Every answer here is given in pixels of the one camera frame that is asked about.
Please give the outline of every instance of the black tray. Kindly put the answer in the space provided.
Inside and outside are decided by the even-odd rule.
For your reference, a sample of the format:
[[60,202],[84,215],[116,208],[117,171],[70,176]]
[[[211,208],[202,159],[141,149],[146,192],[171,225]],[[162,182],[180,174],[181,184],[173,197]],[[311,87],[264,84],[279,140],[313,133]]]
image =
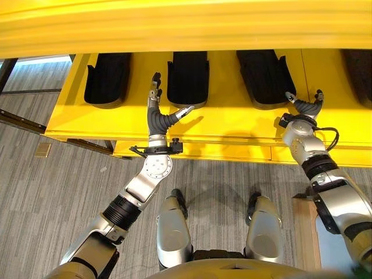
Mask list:
[[103,109],[124,102],[130,74],[131,53],[100,53],[96,66],[88,65],[84,100]]
[[237,56],[245,87],[256,108],[279,108],[288,102],[286,91],[296,95],[285,56],[278,60],[272,49],[237,51]]
[[177,108],[201,108],[208,99],[208,87],[207,52],[174,52],[173,61],[168,62],[168,100]]

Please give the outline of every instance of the yellow table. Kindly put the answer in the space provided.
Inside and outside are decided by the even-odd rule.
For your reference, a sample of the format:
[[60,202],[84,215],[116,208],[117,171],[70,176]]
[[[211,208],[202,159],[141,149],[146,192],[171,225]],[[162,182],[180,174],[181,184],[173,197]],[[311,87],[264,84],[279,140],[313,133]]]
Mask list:
[[[339,50],[288,49],[285,55],[298,97],[313,101],[316,89],[325,94],[319,115],[320,127],[333,126],[340,132],[331,155],[340,165],[372,166],[372,113],[352,94]],[[115,156],[133,156],[128,148],[146,146],[146,99],[155,71],[162,73],[163,113],[172,113],[166,98],[167,61],[171,52],[135,53],[127,98],[116,109],[99,109],[84,102],[87,65],[97,54],[77,55],[48,123],[45,135],[68,138],[117,140]],[[169,130],[169,138],[184,142],[179,158],[241,160],[247,162],[294,163],[281,140],[284,129],[278,118],[294,112],[291,105],[274,110],[252,106],[239,72],[235,51],[208,52],[209,97],[206,106],[193,111]],[[319,133],[330,143],[334,133]]]

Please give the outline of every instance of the black rubber joint cover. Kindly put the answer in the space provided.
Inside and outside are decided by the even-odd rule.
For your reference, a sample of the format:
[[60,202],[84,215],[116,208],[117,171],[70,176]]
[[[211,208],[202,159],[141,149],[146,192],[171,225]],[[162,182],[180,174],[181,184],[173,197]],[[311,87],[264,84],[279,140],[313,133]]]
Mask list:
[[316,155],[302,163],[302,168],[308,179],[324,171],[338,169],[337,164],[328,155]]
[[103,212],[103,215],[115,225],[128,230],[140,213],[141,211],[138,207],[118,195]]

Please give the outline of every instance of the circular joint plate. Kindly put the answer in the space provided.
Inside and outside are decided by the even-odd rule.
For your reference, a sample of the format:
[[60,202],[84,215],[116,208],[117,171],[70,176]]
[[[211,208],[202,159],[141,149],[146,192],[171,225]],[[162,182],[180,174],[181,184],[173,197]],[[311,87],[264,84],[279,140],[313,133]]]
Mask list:
[[145,161],[146,173],[152,178],[164,178],[172,170],[172,160],[168,155],[149,155]]

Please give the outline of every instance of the silver robot arm segment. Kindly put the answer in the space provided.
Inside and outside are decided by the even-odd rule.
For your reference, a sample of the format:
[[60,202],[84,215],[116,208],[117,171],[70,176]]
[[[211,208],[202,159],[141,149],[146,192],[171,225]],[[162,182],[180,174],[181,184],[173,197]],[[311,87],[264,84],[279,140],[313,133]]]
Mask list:
[[130,150],[145,157],[142,170],[119,192],[105,211],[88,225],[87,229],[70,246],[60,266],[46,278],[108,278],[128,229],[156,194],[159,183],[172,170],[169,155],[181,153],[182,143],[173,139],[167,146],[168,128],[189,114],[193,106],[181,109],[172,115],[162,115],[159,101],[162,90],[160,73],[155,73],[148,95],[149,145],[145,148],[133,146]]
[[314,135],[316,130],[322,130],[317,128],[315,119],[323,103],[323,93],[320,90],[317,93],[315,103],[297,100],[294,95],[286,93],[299,115],[283,115],[279,123],[285,127],[282,138],[310,180],[313,200],[326,229],[341,234],[352,259],[371,270],[371,202],[328,153],[337,143],[336,129],[324,128],[337,133],[336,140],[328,148]]

